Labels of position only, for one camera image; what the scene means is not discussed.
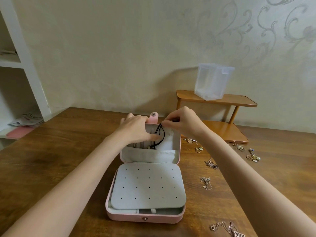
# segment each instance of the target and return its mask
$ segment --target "clear plastic box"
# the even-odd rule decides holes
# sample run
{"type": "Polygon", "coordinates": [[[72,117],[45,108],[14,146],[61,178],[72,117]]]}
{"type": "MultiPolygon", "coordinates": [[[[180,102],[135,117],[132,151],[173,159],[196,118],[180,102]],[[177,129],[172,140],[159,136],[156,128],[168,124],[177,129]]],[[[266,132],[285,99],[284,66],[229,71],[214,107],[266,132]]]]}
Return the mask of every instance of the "clear plastic box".
{"type": "Polygon", "coordinates": [[[227,82],[235,67],[227,67],[215,63],[200,63],[194,94],[204,100],[222,99],[227,82]]]}

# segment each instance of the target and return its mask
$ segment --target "open jewelry box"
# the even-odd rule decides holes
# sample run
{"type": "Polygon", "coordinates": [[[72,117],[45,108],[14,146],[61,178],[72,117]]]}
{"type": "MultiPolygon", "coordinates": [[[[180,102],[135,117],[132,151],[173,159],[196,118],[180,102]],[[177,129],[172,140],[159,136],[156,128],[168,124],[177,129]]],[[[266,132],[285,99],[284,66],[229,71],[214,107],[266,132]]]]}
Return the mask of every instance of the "open jewelry box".
{"type": "MultiPolygon", "coordinates": [[[[158,113],[153,112],[146,131],[157,130],[158,113]]],[[[181,134],[164,128],[163,141],[152,146],[150,141],[124,147],[124,162],[115,173],[105,202],[112,220],[178,223],[185,211],[186,195],[178,163],[181,134]]]]}

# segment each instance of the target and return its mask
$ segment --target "black cord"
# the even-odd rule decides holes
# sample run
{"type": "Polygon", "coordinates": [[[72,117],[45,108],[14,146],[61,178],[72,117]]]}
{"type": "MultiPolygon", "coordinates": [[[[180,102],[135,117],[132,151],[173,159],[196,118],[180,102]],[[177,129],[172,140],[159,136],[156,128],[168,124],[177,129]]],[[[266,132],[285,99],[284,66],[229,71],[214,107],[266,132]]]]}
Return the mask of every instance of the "black cord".
{"type": "Polygon", "coordinates": [[[162,131],[163,131],[163,138],[162,138],[162,140],[161,140],[160,142],[158,142],[157,144],[156,144],[156,142],[154,142],[154,144],[150,146],[150,148],[153,148],[154,150],[156,150],[156,146],[157,146],[157,145],[161,144],[161,142],[164,140],[165,135],[166,135],[165,130],[163,129],[161,123],[159,124],[159,126],[158,126],[157,129],[156,129],[155,135],[157,134],[157,132],[158,132],[158,134],[160,135],[160,129],[162,129],[162,131]]]}

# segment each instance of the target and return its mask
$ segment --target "person's left arm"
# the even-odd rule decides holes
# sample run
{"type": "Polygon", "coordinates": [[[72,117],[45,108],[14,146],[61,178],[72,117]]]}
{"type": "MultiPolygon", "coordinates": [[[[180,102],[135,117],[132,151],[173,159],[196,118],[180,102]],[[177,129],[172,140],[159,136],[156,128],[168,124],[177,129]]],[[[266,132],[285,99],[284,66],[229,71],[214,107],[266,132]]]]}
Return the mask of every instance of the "person's left arm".
{"type": "Polygon", "coordinates": [[[120,127],[69,175],[18,219],[3,237],[69,236],[104,172],[123,147],[142,141],[157,141],[146,132],[146,116],[128,114],[120,127]]]}

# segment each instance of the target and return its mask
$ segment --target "white bookcase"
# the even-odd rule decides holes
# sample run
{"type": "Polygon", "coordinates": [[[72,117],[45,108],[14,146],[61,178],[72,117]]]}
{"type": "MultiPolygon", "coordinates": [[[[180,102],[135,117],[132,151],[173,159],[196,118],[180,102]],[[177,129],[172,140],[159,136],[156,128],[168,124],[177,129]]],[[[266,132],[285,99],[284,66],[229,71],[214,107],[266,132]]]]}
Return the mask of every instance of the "white bookcase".
{"type": "Polygon", "coordinates": [[[0,0],[0,49],[18,55],[0,55],[0,149],[8,143],[8,126],[15,118],[37,106],[44,120],[51,118],[41,82],[11,0],[0,0]]]}

